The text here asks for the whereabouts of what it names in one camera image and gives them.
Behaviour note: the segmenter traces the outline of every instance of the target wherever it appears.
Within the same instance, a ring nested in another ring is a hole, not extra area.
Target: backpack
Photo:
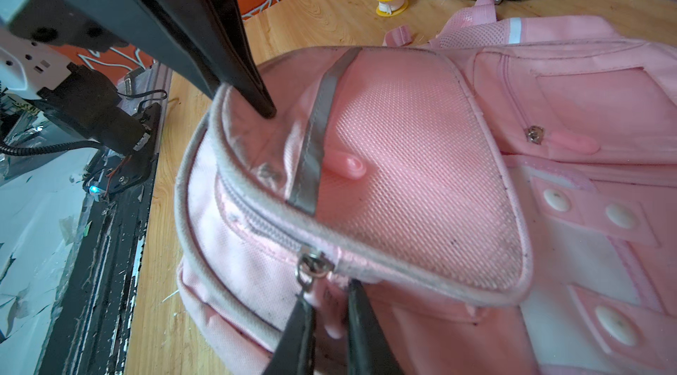
[[[677,373],[677,49],[491,0],[408,41],[289,52],[275,118],[224,85],[202,119],[177,283],[228,369],[266,368],[312,256],[317,373],[350,279],[406,374]]]

